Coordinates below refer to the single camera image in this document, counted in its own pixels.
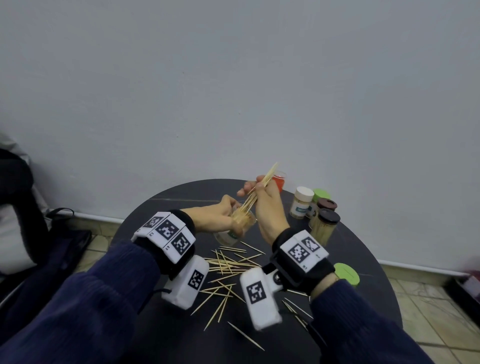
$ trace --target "black table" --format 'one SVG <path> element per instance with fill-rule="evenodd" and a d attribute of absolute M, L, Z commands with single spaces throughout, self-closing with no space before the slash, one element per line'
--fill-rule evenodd
<path fill-rule="evenodd" d="M 157 211 L 168 211 L 194 206 L 206 206 L 220 201 L 224 194 L 235 196 L 244 181 L 215 179 L 185 183 L 165 190 L 138 206 L 120 226 L 113 244 L 119 239 L 130 239 L 133 233 Z M 287 213 L 293 200 L 293 194 L 281 193 L 285 212 Z M 308 228 L 308 220 L 296 220 L 288 214 L 292 227 Z M 261 238 L 258 224 L 255 224 L 243 239 L 267 255 L 255 258 L 261 265 L 268 263 L 271 252 L 268 244 Z M 219 244 L 211 234 L 198 234 L 195 242 L 196 254 L 203 257 L 215 257 L 210 251 Z M 248 251 L 245 256 L 257 252 L 242 245 L 236 246 Z M 402 317 L 393 289 L 380 264 L 367 247 L 345 225 L 339 224 L 330 238 L 327 250 L 332 263 L 345 263 L 356 270 L 360 276 L 357 291 L 382 315 L 395 321 L 402 327 Z M 208 274 L 203 288 L 217 286 L 207 284 L 208 281 L 221 277 L 216 272 Z M 234 291 L 243 296 L 239 276 L 223 280 L 226 283 L 237 283 Z M 162 277 L 157 287 L 165 284 L 167 277 Z M 199 311 L 190 313 L 205 298 L 199 293 L 190 310 L 183 311 L 161 299 L 155 294 L 145 309 L 140 313 L 135 335 L 123 363 L 317 363 L 320 350 L 295 317 L 283 315 L 280 325 L 269 327 L 262 332 L 253 329 L 246 305 L 238 299 L 229 299 L 220 323 L 216 318 L 204 332 L 205 325 L 220 304 L 223 297 L 213 296 Z M 287 297 L 303 310 L 310 312 L 307 297 L 290 292 L 276 294 L 278 307 L 284 309 L 281 302 Z M 253 340 L 259 343 L 265 352 L 254 346 L 227 321 L 236 325 Z"/>

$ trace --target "green cap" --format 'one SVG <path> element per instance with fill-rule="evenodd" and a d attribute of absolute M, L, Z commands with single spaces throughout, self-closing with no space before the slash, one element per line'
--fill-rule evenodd
<path fill-rule="evenodd" d="M 313 202 L 317 202 L 319 198 L 330 198 L 330 194 L 322 190 L 321 188 L 314 188 L 313 189 Z"/>
<path fill-rule="evenodd" d="M 340 279 L 346 279 L 352 286 L 356 287 L 360 283 L 358 273 L 351 267 L 343 263 L 336 263 L 334 265 L 335 274 Z"/>

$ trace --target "white lid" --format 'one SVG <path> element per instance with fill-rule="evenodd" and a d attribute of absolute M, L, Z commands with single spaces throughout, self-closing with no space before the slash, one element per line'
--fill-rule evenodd
<path fill-rule="evenodd" d="M 313 199 L 313 190 L 307 187 L 297 187 L 295 197 L 303 202 L 310 202 Z"/>

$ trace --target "navy blue sleeve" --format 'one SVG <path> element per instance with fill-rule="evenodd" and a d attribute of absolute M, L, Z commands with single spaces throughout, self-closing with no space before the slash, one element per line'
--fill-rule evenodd
<path fill-rule="evenodd" d="M 122 242 L 70 276 L 39 315 L 0 348 L 0 363 L 111 363 L 133 337 L 137 312 L 160 278 L 153 257 Z"/>
<path fill-rule="evenodd" d="M 433 364 L 406 332 L 341 279 L 311 302 L 313 328 L 340 364 Z"/>

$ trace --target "person's left hand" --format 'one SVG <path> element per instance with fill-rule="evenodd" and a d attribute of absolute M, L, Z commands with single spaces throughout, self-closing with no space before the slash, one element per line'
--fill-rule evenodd
<path fill-rule="evenodd" d="M 229 195 L 224 195 L 220 203 L 204 207 L 181 209 L 193 220 L 198 232 L 219 232 L 233 230 L 237 236 L 243 235 L 241 226 L 229 216 L 232 208 L 240 203 Z"/>

